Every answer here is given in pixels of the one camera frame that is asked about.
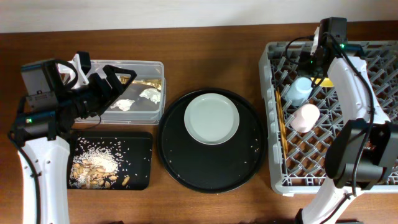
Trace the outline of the light blue plastic cup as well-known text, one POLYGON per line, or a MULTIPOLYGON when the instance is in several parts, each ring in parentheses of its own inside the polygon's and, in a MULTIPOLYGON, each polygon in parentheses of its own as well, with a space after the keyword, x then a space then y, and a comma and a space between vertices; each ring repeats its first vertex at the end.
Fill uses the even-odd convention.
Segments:
POLYGON ((301 106, 312 92, 312 81, 306 77, 296 79, 284 96, 286 101, 291 101, 292 106, 301 106))

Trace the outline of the gold snack wrapper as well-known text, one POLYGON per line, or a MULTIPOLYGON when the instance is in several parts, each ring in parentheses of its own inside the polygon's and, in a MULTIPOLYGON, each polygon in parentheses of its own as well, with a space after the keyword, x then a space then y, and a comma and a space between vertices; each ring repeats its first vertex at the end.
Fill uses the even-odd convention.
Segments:
MULTIPOLYGON (((129 77, 127 76, 120 76, 119 80, 121 81, 122 84, 126 84, 127 81, 129 80, 129 77)), ((151 86, 152 88, 156 88, 159 91, 162 90, 162 80, 161 79, 144 79, 144 80, 133 80, 132 84, 141 84, 141 85, 147 85, 151 86)))

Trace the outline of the wooden chopstick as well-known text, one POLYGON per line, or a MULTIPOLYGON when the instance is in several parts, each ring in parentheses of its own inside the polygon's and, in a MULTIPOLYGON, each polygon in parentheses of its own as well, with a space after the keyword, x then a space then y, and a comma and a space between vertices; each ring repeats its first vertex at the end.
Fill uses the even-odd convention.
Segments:
MULTIPOLYGON (((277 89, 277 90, 279 90, 279 89, 277 89)), ((280 92, 280 91, 279 91, 280 92)), ((280 96, 280 100, 281 100, 281 96, 280 96)), ((282 105, 282 101, 281 101, 281 105, 282 105)), ((283 116, 284 116, 284 113, 283 113, 283 116)), ((285 142, 286 142, 286 146, 287 146, 287 140, 286 140, 286 134, 285 134, 285 142)), ((288 150, 288 147, 287 147, 287 149, 286 149, 286 157, 287 157, 287 150, 288 150)), ((287 160, 287 158, 286 158, 286 160, 287 160)), ((286 161, 285 160, 285 161, 286 161)))
POLYGON ((278 120, 279 120, 279 130, 280 130, 282 153, 283 153, 284 160, 286 160, 287 146, 286 146, 286 142, 285 142, 285 124, 284 124, 284 117, 283 117, 283 111, 282 111, 282 106, 281 106, 279 90, 276 90, 276 92, 275 92, 275 99, 276 99, 277 113, 278 113, 278 120))

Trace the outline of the pink plastic cup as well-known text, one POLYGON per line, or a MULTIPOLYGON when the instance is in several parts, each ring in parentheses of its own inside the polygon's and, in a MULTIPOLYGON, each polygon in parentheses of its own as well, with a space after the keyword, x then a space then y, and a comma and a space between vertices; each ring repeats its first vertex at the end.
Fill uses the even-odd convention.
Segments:
POLYGON ((313 104, 307 103, 301 106, 295 113, 291 127, 299 133, 309 132, 318 121, 320 110, 313 104))

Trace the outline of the yellow bowl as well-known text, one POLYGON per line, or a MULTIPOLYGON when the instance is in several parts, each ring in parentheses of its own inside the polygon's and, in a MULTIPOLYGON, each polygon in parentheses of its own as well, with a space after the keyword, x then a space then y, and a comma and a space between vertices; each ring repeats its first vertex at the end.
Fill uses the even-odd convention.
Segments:
POLYGON ((325 88, 334 87, 333 82, 329 78, 311 78, 311 81, 316 86, 321 86, 325 88))

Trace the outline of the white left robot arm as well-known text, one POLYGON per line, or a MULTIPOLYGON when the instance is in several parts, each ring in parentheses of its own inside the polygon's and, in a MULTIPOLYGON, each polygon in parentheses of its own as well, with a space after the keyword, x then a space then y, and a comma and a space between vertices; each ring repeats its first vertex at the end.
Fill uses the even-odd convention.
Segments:
POLYGON ((60 59, 21 68, 27 96, 20 99, 7 136, 18 151, 23 176, 23 222, 68 223, 67 141, 77 118, 100 116, 137 77, 134 70, 60 59))

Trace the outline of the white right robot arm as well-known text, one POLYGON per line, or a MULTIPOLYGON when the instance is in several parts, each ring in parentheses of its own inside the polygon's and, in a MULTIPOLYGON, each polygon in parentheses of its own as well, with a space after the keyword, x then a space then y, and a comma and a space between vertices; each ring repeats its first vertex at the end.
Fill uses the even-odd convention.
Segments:
POLYGON ((387 180, 397 159, 397 125, 382 110, 369 81, 362 46, 349 44, 347 20, 322 19, 312 60, 331 80, 344 126, 325 155, 326 177, 296 223, 336 223, 348 205, 387 180))

